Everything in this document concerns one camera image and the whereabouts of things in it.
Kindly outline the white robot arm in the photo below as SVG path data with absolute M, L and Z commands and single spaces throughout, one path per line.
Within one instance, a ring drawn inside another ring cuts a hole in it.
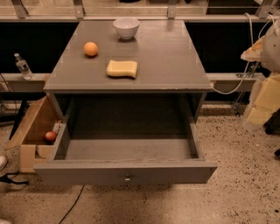
M 280 24 L 275 21 L 248 50 L 242 60 L 260 62 L 270 75 L 258 78 L 251 90 L 249 104 L 244 112 L 244 125 L 260 128 L 280 109 Z

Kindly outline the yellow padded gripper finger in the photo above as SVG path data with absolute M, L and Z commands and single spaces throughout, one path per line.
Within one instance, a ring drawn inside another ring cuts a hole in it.
M 246 129 L 261 128 L 280 109 L 280 73 L 259 78 L 252 87 L 249 104 L 244 112 Z

